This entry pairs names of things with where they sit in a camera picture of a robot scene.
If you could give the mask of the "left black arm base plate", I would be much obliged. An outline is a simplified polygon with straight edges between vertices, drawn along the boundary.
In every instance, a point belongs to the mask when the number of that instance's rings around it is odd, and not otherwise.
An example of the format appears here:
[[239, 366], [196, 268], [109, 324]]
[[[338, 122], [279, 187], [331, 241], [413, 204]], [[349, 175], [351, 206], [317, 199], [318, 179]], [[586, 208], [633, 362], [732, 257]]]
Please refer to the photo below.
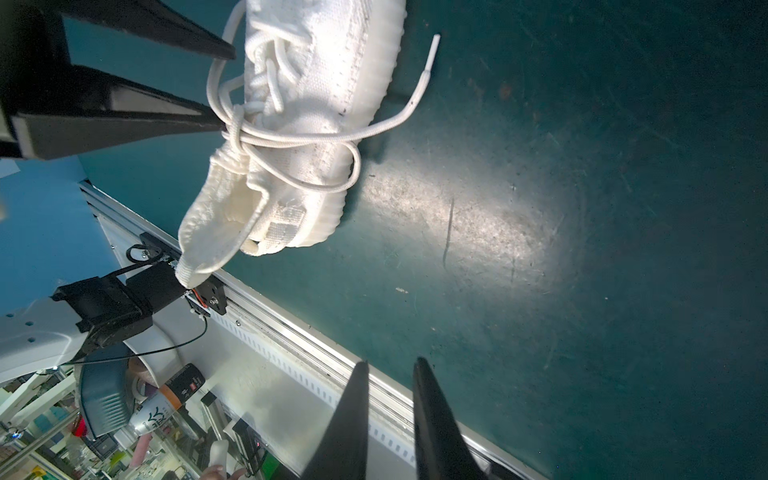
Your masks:
[[[170, 244], [149, 232], [141, 233], [139, 239], [143, 244], [162, 251], [173, 261], [178, 262], [181, 258], [181, 252], [177, 248], [172, 247]], [[208, 279], [203, 281], [195, 288], [195, 293], [200, 297], [198, 300], [199, 305], [208, 310], [215, 311], [219, 315], [226, 314], [228, 301], [225, 285], [217, 276], [211, 275]]]

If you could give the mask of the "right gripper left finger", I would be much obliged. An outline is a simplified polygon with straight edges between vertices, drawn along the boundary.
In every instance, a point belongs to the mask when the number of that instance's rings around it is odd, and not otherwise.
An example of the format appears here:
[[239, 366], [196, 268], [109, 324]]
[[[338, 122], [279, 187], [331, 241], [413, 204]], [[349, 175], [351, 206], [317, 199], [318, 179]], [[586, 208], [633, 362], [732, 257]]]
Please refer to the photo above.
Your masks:
[[358, 362], [326, 431], [300, 479], [366, 478], [369, 364]]

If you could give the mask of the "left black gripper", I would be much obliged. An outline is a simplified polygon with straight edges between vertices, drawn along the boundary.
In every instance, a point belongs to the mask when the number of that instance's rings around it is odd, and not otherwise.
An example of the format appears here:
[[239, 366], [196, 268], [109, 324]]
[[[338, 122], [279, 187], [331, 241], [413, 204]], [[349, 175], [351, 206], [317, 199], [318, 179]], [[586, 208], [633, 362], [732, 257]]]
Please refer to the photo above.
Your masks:
[[[54, 1], [70, 18], [214, 59], [235, 47], [156, 0]], [[93, 68], [67, 65], [62, 18], [1, 3], [1, 156], [53, 160], [168, 135], [219, 132], [206, 105]], [[49, 76], [52, 69], [63, 69]]]

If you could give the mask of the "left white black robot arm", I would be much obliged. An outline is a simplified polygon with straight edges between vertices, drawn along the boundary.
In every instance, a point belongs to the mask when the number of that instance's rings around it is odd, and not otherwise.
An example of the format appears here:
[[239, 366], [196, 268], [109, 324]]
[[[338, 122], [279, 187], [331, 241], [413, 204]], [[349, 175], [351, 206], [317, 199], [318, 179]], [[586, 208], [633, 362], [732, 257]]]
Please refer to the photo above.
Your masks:
[[[55, 160], [145, 139], [219, 132], [213, 110], [72, 63], [65, 18], [215, 60], [234, 47], [160, 1], [5, 1], [1, 5], [1, 154]], [[61, 286], [1, 324], [1, 378], [82, 364], [147, 330], [184, 294], [161, 257]]]

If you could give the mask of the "white knit sneaker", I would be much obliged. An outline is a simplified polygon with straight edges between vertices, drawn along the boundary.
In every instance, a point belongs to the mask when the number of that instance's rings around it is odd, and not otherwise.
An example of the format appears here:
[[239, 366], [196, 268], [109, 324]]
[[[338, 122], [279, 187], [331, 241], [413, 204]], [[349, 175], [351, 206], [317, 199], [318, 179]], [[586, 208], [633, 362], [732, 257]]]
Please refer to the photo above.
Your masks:
[[200, 285], [237, 253], [265, 256], [325, 241], [362, 170], [400, 51], [402, 1], [241, 1], [223, 36], [245, 33], [244, 67], [215, 61], [206, 95], [223, 145], [178, 231], [177, 280]]

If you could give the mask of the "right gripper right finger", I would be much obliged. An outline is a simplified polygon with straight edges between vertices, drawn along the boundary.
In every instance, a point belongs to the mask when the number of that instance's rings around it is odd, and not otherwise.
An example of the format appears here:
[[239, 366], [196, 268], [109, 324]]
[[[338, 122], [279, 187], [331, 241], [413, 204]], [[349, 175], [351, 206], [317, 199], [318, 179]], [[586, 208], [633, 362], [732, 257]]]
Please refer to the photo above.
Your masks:
[[418, 479], [487, 479], [471, 455], [428, 361], [413, 369]]

